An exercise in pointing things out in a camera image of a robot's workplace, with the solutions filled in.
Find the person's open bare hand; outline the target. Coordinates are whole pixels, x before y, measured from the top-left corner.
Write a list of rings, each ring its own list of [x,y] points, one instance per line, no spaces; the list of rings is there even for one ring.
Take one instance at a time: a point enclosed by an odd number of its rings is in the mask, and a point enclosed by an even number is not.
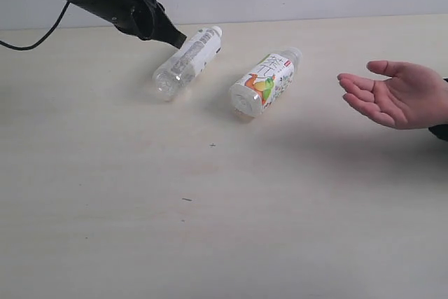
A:
[[[447,82],[436,71],[409,62],[375,60],[367,69],[385,80],[339,74],[344,101],[377,124],[416,130],[447,123]]]

